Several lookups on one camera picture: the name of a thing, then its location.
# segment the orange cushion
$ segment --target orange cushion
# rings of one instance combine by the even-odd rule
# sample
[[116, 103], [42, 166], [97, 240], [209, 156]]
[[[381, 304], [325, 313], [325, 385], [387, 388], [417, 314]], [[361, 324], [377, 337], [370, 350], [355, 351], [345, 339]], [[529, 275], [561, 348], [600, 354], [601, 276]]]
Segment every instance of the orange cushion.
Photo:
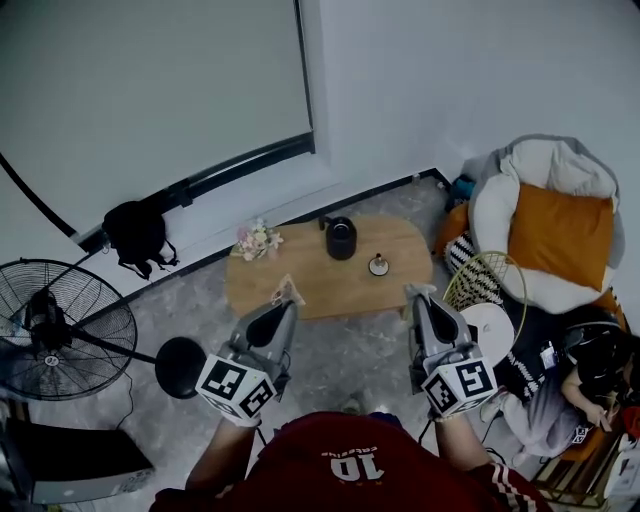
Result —
[[449, 212], [444, 224], [440, 228], [436, 244], [433, 248], [438, 256], [444, 256], [447, 244], [458, 238], [469, 229], [469, 202], [459, 204]]
[[521, 267], [600, 291], [612, 240], [611, 199], [520, 185], [509, 256]]

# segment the gray pants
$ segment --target gray pants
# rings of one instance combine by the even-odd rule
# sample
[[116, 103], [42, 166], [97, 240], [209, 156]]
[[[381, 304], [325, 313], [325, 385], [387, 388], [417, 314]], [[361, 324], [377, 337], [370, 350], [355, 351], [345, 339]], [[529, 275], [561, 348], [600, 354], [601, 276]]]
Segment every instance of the gray pants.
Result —
[[512, 394], [502, 402], [500, 409], [507, 425], [531, 455], [557, 457], [571, 445], [580, 425], [577, 411], [565, 400], [560, 386], [560, 381], [551, 377], [528, 404], [523, 405]]

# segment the human arm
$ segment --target human arm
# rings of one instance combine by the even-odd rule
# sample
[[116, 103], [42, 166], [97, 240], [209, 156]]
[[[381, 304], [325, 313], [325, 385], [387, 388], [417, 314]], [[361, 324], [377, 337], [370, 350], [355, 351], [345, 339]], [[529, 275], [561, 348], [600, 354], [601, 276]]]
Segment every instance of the human arm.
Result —
[[561, 391], [567, 402], [574, 405], [578, 409], [582, 410], [587, 415], [589, 423], [593, 423], [596, 427], [602, 426], [605, 431], [610, 431], [611, 428], [607, 428], [608, 425], [603, 424], [602, 419], [606, 415], [606, 411], [598, 404], [594, 404], [580, 391], [582, 380], [578, 373], [578, 366], [575, 366], [571, 373], [562, 383]]
[[551, 512], [551, 508], [531, 482], [504, 464], [492, 462], [467, 473], [502, 506], [496, 510]]
[[257, 425], [236, 426], [223, 417], [209, 446], [191, 470], [185, 489], [217, 494], [244, 480], [256, 428]]
[[461, 471], [493, 462], [465, 414], [436, 420], [436, 440], [440, 458]]

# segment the red shirt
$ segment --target red shirt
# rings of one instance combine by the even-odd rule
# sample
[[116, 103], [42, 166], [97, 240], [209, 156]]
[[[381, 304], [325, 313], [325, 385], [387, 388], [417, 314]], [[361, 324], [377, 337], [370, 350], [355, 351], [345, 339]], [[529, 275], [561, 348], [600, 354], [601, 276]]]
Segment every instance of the red shirt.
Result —
[[518, 473], [468, 473], [379, 419], [316, 413], [283, 427], [247, 479], [224, 497], [166, 489], [152, 512], [225, 510], [550, 511]]

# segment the bean bag chair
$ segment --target bean bag chair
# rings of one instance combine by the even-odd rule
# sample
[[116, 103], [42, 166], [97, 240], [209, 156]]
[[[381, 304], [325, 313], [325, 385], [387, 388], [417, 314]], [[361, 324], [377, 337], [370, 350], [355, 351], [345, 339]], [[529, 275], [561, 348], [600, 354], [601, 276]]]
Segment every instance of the bean bag chair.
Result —
[[[509, 251], [512, 222], [518, 208], [521, 186], [550, 190], [563, 197], [598, 198], [609, 204], [610, 238], [593, 245], [593, 252], [604, 252], [602, 283], [585, 286], [558, 273], [526, 268], [517, 258], [526, 282], [529, 304], [553, 314], [564, 313], [600, 298], [610, 287], [624, 253], [624, 230], [618, 206], [618, 182], [606, 165], [595, 158], [578, 140], [569, 137], [530, 135], [516, 139], [494, 151], [474, 188], [469, 205], [471, 237], [478, 252]], [[565, 243], [557, 240], [559, 253]], [[592, 251], [582, 251], [588, 260]], [[502, 286], [518, 301], [524, 290], [515, 268], [509, 268]]]

